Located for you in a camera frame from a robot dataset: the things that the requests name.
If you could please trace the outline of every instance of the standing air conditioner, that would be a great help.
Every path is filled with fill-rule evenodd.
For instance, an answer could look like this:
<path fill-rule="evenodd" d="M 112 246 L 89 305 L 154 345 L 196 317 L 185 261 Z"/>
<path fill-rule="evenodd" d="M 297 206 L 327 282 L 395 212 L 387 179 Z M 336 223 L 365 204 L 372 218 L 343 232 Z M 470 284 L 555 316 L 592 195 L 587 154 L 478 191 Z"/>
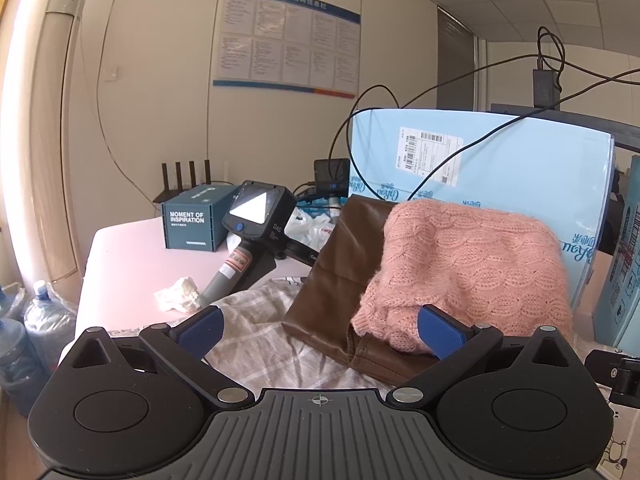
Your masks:
<path fill-rule="evenodd" d="M 24 285 L 78 301 L 84 269 L 71 205 L 68 110 L 84 0 L 20 0 L 0 108 L 0 173 Z"/>

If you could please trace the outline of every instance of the cable knit pattern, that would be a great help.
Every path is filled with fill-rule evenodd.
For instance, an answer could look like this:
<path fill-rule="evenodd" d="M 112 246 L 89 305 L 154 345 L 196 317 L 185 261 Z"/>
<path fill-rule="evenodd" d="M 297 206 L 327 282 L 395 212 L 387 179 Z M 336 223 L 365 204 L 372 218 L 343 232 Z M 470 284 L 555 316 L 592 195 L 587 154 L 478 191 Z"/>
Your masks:
<path fill-rule="evenodd" d="M 558 239 L 523 215 L 430 199 L 395 206 L 380 270 L 351 323 L 358 335 L 396 350 L 429 352 L 416 324 L 428 303 L 467 326 L 487 322 L 505 335 L 528 336 L 549 324 L 571 341 Z"/>

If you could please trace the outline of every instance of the brown leather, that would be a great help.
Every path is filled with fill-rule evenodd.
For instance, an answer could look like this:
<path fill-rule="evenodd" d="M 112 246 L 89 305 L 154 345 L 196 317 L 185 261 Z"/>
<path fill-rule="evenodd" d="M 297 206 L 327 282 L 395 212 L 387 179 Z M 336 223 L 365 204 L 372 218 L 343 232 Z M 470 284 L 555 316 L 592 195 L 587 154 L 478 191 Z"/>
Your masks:
<path fill-rule="evenodd" d="M 393 206 L 360 196 L 347 200 L 282 325 L 339 363 L 398 386 L 437 359 L 402 354 L 369 334 L 359 337 L 351 326 L 360 297 L 380 267 L 383 227 Z"/>

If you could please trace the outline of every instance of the wooden floor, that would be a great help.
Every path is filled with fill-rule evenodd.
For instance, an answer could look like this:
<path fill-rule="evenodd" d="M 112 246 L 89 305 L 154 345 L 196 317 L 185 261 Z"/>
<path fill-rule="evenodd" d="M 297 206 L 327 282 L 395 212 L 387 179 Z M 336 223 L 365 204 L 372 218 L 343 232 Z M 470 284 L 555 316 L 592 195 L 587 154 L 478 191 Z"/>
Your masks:
<path fill-rule="evenodd" d="M 27 420 L 5 397 L 1 401 L 0 478 L 2 480 L 36 480 L 44 472 L 27 432 Z"/>

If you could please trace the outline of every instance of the bulletin board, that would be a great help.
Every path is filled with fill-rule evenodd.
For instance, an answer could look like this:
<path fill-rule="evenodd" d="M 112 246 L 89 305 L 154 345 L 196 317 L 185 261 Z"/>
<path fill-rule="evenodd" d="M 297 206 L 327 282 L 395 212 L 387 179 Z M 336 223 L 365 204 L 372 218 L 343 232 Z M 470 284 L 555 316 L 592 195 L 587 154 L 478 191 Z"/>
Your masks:
<path fill-rule="evenodd" d="M 320 0 L 220 0 L 214 86 L 354 98 L 360 15 Z"/>

